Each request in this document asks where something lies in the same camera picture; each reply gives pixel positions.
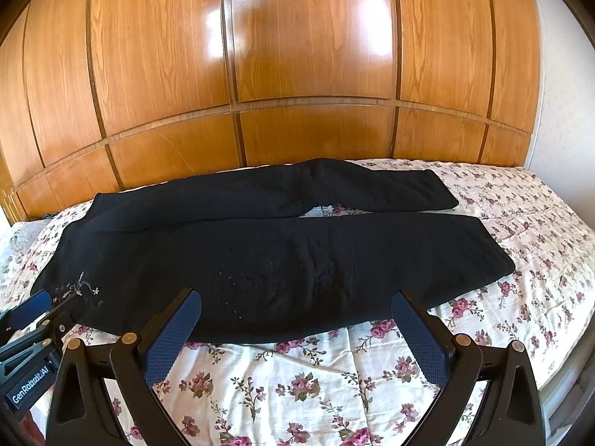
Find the bedspread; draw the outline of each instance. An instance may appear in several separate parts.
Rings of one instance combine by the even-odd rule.
[[[537,386],[547,383],[584,332],[595,306],[595,232],[538,177],[522,168],[360,161],[371,169],[432,169],[459,206],[479,217],[513,258],[516,271],[430,312],[478,344],[527,346]],[[23,259],[2,308],[18,304],[54,252],[64,227],[90,202],[61,212]],[[309,216],[361,211],[340,204]],[[370,293],[374,286],[370,284]],[[76,326],[65,338],[87,344],[115,337]],[[143,444],[116,384],[112,405],[132,444]],[[437,393],[392,320],[378,320],[291,342],[184,346],[154,387],[193,445],[400,445]],[[478,384],[452,442],[464,438],[482,394]]]

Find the wooden headboard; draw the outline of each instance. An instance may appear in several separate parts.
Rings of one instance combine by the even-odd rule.
[[[320,156],[521,165],[539,49],[534,0],[31,0],[0,47],[2,204]]]

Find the black pants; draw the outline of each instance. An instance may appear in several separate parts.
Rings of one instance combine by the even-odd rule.
[[[297,217],[338,203],[376,212]],[[203,299],[192,339],[295,339],[387,318],[401,288],[430,308],[511,274],[478,219],[404,212],[456,204],[431,171],[328,159],[97,195],[33,291],[79,289],[82,323],[119,335],[191,287]]]

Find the wooden wall panel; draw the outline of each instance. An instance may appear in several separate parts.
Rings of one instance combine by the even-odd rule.
[[[31,219],[41,219],[46,214],[62,210],[49,186],[46,174],[19,190],[18,195]]]
[[[387,156],[388,107],[296,106],[240,114],[248,166]]]
[[[400,108],[394,157],[476,163],[485,129],[464,117]]]
[[[496,80],[490,118],[533,131],[540,79],[535,0],[494,0]]]
[[[156,127],[111,149],[128,189],[240,167],[230,114]]]
[[[97,193],[120,190],[103,147],[50,171],[47,176],[61,209],[93,199]]]
[[[0,156],[0,205],[10,224],[17,221],[28,221],[27,213],[13,190],[13,179],[8,172],[4,156]]]
[[[19,191],[31,219],[91,200],[97,193],[117,193],[118,183],[105,148],[73,159]]]
[[[395,96],[391,0],[231,0],[239,99]]]
[[[229,102],[221,0],[91,0],[91,54],[108,135]]]
[[[531,142],[531,136],[490,126],[481,164],[495,166],[522,166]]]
[[[490,0],[400,0],[401,99],[486,116],[492,80]]]
[[[101,139],[87,65],[86,0],[32,0],[25,32],[29,107],[45,165]]]
[[[44,166],[29,118],[23,80],[25,10],[0,47],[0,141],[13,182],[20,184]]]

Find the screw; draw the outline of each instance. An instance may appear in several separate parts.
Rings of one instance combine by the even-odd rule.
[[[67,346],[70,350],[76,350],[80,347],[80,339],[72,339]]]
[[[136,334],[134,332],[127,332],[122,336],[122,343],[126,345],[134,344],[136,342]]]
[[[460,333],[456,336],[456,343],[462,345],[462,347],[467,347],[468,345],[471,345],[471,337],[465,333]]]
[[[523,352],[525,350],[525,345],[519,340],[513,340],[512,348],[517,352]]]

